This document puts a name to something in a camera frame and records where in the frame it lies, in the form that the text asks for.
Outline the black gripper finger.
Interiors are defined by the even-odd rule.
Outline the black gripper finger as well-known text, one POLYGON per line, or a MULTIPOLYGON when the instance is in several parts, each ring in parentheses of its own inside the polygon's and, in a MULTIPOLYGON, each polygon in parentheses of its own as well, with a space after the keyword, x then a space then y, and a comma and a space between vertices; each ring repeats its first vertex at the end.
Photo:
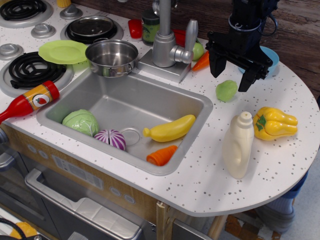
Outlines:
POLYGON ((216 52, 213 50, 209 51, 209 66, 211 74, 217 78, 226 68, 227 63, 227 52, 221 51, 216 52))
POLYGON ((263 65, 250 66, 242 75, 238 91, 241 93, 247 92, 256 80, 265 79, 269 73, 269 68, 263 65))

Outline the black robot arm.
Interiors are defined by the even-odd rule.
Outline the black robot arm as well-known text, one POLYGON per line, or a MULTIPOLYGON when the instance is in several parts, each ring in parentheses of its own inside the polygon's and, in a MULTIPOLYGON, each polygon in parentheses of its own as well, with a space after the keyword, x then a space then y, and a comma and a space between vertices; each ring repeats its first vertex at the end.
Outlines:
POLYGON ((211 74, 217 78, 230 62, 244 70, 239 92, 247 92, 259 79, 265 79, 273 61, 262 51, 260 41, 267 18, 278 28, 272 12, 278 8, 277 0, 233 0, 232 14, 228 18, 228 33, 210 31, 206 49, 209 53, 211 74))

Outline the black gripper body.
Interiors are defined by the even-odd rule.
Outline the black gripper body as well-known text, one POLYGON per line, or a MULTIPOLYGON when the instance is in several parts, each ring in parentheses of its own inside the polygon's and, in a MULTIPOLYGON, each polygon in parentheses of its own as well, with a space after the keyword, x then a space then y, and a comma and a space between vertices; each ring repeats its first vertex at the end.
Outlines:
POLYGON ((226 62, 247 70, 253 65, 269 68, 273 63, 259 48, 265 24, 252 29, 230 26, 228 33, 210 31, 207 34, 206 49, 214 52, 226 51, 226 62))

